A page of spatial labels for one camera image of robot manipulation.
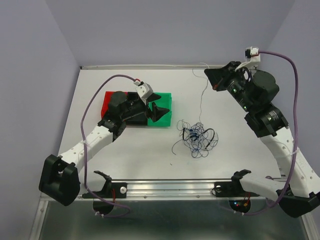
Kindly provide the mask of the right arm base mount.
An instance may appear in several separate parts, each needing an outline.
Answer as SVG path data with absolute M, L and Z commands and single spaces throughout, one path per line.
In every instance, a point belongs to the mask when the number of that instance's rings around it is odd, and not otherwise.
M 229 200 L 229 206 L 236 213 L 247 214 L 251 209 L 251 197 L 257 197 L 258 194 L 252 191 L 245 191 L 240 184 L 240 179 L 251 171 L 244 169 L 236 171 L 230 181 L 216 181 L 211 189 L 211 194 L 217 198 L 237 198 Z

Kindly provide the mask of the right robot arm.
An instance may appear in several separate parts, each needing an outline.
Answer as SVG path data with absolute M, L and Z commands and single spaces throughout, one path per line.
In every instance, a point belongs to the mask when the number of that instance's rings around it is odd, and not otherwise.
M 254 193 L 278 204 L 290 217 L 298 218 L 319 207 L 320 178 L 311 168 L 292 136 L 288 121 L 272 104 L 280 88 L 268 72 L 251 73 L 240 62 L 231 61 L 221 68 L 207 68 L 213 90 L 228 91 L 246 112 L 247 125 L 268 148 L 288 183 L 258 176 L 250 170 L 234 173 L 229 186 L 220 185 L 216 195 L 237 196 Z

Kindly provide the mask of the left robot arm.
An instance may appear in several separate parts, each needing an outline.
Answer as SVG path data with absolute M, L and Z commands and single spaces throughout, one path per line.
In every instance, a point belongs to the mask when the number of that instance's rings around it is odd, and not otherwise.
M 125 130 L 126 121 L 144 115 L 159 121 L 170 110 L 157 106 L 161 96 L 152 93 L 143 101 L 137 93 L 116 91 L 109 97 L 108 107 L 91 133 L 71 149 L 49 155 L 43 164 L 38 189 L 64 206 L 69 206 L 80 193 L 79 172 L 100 150 L 113 143 Z

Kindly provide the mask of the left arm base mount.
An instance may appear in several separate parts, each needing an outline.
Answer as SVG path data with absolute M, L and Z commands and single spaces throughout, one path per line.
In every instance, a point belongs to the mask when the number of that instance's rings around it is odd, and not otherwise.
M 126 182 L 112 182 L 112 178 L 109 175 L 99 170 L 95 170 L 94 173 L 104 178 L 105 182 L 102 189 L 93 191 L 93 194 L 86 192 L 81 195 L 81 198 L 93 199 L 92 209 L 95 215 L 102 218 L 118 218 L 129 214 L 131 209 L 116 201 L 117 198 L 125 199 L 127 197 L 128 184 Z M 111 212 L 115 210 L 116 207 L 124 209 L 125 212 L 114 215 Z

